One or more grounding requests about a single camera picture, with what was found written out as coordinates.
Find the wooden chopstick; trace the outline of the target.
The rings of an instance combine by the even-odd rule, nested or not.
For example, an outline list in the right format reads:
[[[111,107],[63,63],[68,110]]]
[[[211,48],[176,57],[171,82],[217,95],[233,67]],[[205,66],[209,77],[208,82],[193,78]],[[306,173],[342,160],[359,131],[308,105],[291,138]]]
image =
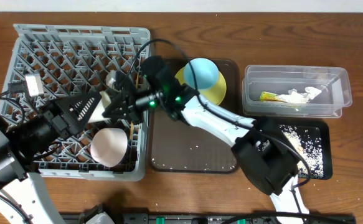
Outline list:
[[[138,85],[139,85],[139,72],[136,74],[136,88],[138,89]]]
[[[134,138],[134,123],[131,122],[130,124],[130,141],[132,141]]]

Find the white cup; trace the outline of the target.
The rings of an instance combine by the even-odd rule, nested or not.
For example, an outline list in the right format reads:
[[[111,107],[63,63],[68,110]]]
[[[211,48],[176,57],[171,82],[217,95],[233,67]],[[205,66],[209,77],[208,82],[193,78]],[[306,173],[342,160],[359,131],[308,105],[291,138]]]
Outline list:
[[[100,92],[101,100],[97,104],[93,114],[89,119],[89,123],[96,123],[99,121],[109,120],[109,118],[104,117],[102,114],[105,109],[110,105],[110,103],[115,99],[117,95],[120,94],[118,90],[115,89],[116,84],[116,71],[111,70],[105,78],[105,84],[108,86],[107,90]]]

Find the light blue bowl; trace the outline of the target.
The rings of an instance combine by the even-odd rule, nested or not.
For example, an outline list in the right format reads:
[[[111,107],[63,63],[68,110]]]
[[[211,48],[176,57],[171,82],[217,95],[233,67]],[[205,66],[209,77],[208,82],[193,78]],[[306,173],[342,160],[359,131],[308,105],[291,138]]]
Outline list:
[[[218,82],[219,69],[207,58],[195,58],[184,67],[183,77],[185,82],[193,88],[195,88],[195,77],[198,89],[206,90]]]

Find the yellow green snack wrapper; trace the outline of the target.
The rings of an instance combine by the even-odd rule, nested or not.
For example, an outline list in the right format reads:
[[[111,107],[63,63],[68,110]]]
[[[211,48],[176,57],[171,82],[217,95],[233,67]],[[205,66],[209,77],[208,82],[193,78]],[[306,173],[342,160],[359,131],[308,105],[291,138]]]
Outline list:
[[[285,100],[282,100],[279,95],[267,91],[261,92],[260,101],[275,101],[285,103]]]

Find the white tissue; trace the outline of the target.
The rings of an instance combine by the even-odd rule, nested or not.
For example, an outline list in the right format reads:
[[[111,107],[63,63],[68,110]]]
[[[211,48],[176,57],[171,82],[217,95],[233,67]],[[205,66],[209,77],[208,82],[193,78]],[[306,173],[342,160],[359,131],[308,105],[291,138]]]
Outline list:
[[[322,91],[318,88],[308,86],[306,87],[304,93],[297,92],[296,89],[288,91],[287,95],[279,95],[278,98],[285,103],[297,103],[304,104],[308,103],[310,100],[315,99]]]

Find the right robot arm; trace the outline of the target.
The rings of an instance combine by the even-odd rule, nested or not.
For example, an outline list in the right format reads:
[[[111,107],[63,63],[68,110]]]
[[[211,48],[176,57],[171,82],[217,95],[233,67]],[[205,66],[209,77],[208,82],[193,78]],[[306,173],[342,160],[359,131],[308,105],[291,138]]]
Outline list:
[[[117,95],[104,117],[125,116],[140,123],[144,111],[160,106],[171,119],[207,131],[230,146],[246,178],[270,196],[279,223],[308,222],[309,210],[298,189],[298,164],[304,159],[272,119],[239,116],[213,104],[198,87],[172,73],[160,56],[144,60],[141,72],[149,85],[145,90],[122,71],[107,75],[106,84]]]

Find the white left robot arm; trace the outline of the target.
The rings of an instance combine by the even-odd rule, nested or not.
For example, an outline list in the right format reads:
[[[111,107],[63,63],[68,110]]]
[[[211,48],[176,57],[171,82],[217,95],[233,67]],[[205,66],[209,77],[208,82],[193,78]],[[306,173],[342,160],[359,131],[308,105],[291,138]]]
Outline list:
[[[97,91],[49,100],[26,119],[20,101],[43,95],[40,75],[8,84],[0,94],[0,213],[10,223],[65,223],[34,161],[52,156],[63,141],[84,131],[101,100]]]

